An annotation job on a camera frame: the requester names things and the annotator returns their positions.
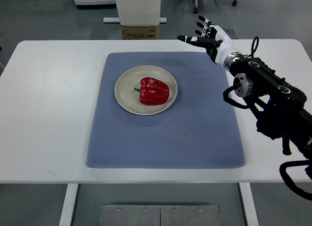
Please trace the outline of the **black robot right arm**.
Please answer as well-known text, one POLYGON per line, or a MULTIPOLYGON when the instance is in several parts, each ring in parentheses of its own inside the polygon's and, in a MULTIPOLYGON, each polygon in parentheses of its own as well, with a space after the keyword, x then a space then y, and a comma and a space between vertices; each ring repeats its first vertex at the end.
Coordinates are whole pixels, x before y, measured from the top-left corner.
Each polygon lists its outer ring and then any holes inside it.
POLYGON ((312 176, 312 116, 304 109, 306 95, 275 74, 260 58, 254 57, 259 38, 254 37, 251 53, 231 56, 225 65, 234 77, 233 85, 223 92, 230 105, 250 109, 257 119, 257 131, 271 138, 281 138, 282 152, 291 155, 293 143, 305 157, 280 165, 279 172, 287 187, 300 197, 311 200, 311 193, 297 187, 287 168, 304 166, 312 176))

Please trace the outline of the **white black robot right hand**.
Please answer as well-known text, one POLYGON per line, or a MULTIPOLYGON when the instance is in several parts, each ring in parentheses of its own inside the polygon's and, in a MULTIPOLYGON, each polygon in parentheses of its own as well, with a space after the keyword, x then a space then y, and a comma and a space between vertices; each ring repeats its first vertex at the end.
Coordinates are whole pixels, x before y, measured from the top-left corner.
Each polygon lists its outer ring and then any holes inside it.
POLYGON ((195 30, 196 36, 179 35, 178 40, 192 46, 206 49, 206 53, 215 64, 227 66, 231 59, 241 59, 243 55, 237 50, 229 35, 212 21, 199 15, 197 26, 200 30, 195 30))

